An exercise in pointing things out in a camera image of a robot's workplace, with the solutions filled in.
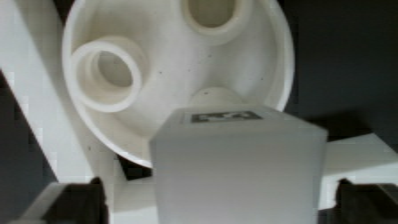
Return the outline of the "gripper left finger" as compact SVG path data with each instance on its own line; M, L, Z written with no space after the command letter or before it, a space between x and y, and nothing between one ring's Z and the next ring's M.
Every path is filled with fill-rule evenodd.
M44 212L45 224L108 224L108 206L102 181L69 184Z

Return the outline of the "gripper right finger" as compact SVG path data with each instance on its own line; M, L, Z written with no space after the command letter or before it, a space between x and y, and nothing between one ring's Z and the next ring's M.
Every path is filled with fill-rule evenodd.
M340 179L335 210L346 224L398 224L398 185Z

